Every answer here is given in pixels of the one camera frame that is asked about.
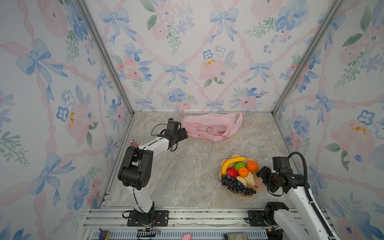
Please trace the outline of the peach scalloped plastic bowl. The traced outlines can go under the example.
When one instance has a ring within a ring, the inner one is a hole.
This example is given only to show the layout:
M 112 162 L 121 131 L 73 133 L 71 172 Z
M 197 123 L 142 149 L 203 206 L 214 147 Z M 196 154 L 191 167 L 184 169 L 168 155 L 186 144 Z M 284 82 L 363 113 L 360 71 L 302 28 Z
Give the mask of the peach scalloped plastic bowl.
M 231 159 L 231 158 L 235 158 L 235 157 L 241 157 L 241 156 L 238 155 L 238 154 L 234 154 L 234 155 L 233 155 L 232 157 L 230 157 L 229 159 Z M 252 158 L 247 158 L 247 160 L 246 160 L 246 161 L 243 161 L 243 162 L 247 165 L 247 162 L 248 162 L 248 161 L 254 161 L 254 159 L 252 159 Z M 229 165 L 228 168 L 234 167 L 234 164 L 235 164 L 235 163 Z M 256 190 L 256 192 L 257 192 L 256 194 L 261 193 L 261 192 L 263 191 L 263 189 L 264 189 L 262 180 L 261 180 L 261 178 L 258 178 L 258 177 L 256 176 L 256 173 L 253 173 L 253 175 L 255 176 L 256 186 L 249 186 L 249 185 L 247 185 L 247 187 L 249 187 L 249 188 L 253 188 L 254 190 Z M 221 170 L 220 170 L 220 173 L 219 173 L 219 178 L 220 178 L 220 180 L 221 180 L 221 176 L 223 176 L 223 175 L 221 174 Z M 252 196 L 236 195 L 236 194 L 234 194 L 234 193 L 231 193 L 231 192 L 228 191 L 228 190 L 227 190 L 227 192 L 230 193 L 230 194 L 232 194 L 232 195 L 234 195 L 234 196 L 242 197 L 242 198 L 245 198 L 245 199 L 250 199 L 250 198 L 256 196 L 256 194 L 255 194 L 255 195 L 252 195 Z

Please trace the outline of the fake beige pear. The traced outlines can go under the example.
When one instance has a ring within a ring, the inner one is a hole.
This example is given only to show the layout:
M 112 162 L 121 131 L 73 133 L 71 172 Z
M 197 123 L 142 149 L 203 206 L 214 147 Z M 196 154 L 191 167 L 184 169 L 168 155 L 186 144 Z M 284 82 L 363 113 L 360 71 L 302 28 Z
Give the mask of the fake beige pear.
M 249 172 L 248 175 L 245 177 L 247 181 L 247 185 L 249 186 L 256 186 L 255 176 L 252 172 Z

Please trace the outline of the fake orange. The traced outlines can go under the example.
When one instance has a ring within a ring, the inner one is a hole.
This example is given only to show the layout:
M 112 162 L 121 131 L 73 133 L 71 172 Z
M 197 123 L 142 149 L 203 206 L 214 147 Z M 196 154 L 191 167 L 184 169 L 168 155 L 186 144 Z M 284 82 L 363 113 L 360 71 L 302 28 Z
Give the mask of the fake orange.
M 247 170 L 251 173 L 256 173 L 259 171 L 259 165 L 255 161 L 248 161 L 247 162 Z
M 239 168 L 238 174 L 242 178 L 246 178 L 249 175 L 249 170 L 247 168 Z

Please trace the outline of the pink plastic bag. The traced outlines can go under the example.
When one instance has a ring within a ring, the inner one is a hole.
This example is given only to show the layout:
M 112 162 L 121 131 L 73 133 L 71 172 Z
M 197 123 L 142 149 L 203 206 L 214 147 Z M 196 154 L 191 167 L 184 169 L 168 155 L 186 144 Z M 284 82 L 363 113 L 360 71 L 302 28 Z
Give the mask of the pink plastic bag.
M 235 135 L 243 122 L 242 113 L 206 114 L 186 116 L 181 124 L 188 136 L 197 139 L 207 139 L 219 142 Z

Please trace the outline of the fake green round fruit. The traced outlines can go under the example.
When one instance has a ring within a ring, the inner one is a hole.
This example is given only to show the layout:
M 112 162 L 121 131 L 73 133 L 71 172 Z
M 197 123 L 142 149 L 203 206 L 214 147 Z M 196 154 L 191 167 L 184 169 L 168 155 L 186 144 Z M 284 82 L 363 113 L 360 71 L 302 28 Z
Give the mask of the fake green round fruit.
M 241 168 L 247 168 L 247 165 L 244 162 L 237 162 L 234 164 L 234 168 L 238 172 Z

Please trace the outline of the fake dark grapes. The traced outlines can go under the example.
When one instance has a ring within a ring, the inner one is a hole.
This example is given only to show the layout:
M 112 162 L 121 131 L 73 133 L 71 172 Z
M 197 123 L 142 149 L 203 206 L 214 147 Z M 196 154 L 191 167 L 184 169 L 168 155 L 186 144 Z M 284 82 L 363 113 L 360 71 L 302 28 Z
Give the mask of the fake dark grapes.
M 247 187 L 238 178 L 232 178 L 229 175 L 221 176 L 221 183 L 228 191 L 236 195 L 252 196 L 257 193 L 256 190 Z

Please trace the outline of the fake yellow banana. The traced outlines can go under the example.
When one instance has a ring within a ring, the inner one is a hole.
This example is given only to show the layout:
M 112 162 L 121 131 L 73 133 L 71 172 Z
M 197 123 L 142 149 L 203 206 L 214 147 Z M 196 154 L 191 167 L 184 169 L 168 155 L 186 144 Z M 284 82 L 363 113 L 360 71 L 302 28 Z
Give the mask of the fake yellow banana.
M 243 162 L 246 160 L 247 158 L 244 158 L 244 157 L 235 157 L 235 158 L 231 158 L 229 160 L 224 161 L 221 167 L 221 174 L 224 175 L 227 172 L 227 168 L 229 167 L 229 165 L 237 162 Z

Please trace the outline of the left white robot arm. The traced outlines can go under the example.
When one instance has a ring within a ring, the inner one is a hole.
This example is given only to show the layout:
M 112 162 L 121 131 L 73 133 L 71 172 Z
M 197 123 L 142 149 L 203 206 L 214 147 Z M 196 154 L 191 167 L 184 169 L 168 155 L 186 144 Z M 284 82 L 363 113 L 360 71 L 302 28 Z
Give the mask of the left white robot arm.
M 155 203 L 147 189 L 153 160 L 162 152 L 174 152 L 179 142 L 188 138 L 188 133 L 180 122 L 170 118 L 166 126 L 160 133 L 152 135 L 155 137 L 153 141 L 139 147 L 129 146 L 123 157 L 118 180 L 128 188 L 135 200 L 134 210 L 128 217 L 129 224 L 148 226 L 155 222 Z

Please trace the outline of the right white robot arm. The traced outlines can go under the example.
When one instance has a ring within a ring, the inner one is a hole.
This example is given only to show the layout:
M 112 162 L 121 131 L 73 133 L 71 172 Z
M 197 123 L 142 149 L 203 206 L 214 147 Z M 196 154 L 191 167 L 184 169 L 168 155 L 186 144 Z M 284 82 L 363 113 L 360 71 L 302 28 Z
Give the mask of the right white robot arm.
M 304 173 L 294 174 L 290 158 L 297 155 L 302 160 Z M 293 152 L 288 157 L 273 157 L 273 169 L 264 166 L 256 176 L 262 179 L 267 191 L 273 195 L 278 189 L 289 196 L 304 222 L 305 228 L 294 219 L 290 209 L 282 202 L 268 202 L 264 211 L 251 222 L 279 226 L 291 240 L 338 240 L 339 237 L 326 220 L 310 191 L 305 157 Z

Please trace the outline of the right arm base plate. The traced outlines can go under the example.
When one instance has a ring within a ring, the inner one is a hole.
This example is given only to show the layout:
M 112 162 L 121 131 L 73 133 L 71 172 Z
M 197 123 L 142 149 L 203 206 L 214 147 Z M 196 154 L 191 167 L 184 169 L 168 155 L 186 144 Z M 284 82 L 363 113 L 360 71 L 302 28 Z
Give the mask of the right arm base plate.
M 264 210 L 250 210 L 248 211 L 248 217 L 246 223 L 251 227 L 268 227 L 269 224 L 266 222 L 266 216 Z

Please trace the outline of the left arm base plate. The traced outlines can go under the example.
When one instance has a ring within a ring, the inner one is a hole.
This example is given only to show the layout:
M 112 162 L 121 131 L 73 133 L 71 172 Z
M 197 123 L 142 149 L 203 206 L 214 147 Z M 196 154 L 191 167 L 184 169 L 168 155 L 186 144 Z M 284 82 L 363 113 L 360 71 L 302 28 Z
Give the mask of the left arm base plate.
M 169 222 L 169 211 L 150 210 L 149 213 L 141 213 L 137 210 L 130 211 L 127 218 L 128 227 L 167 227 Z

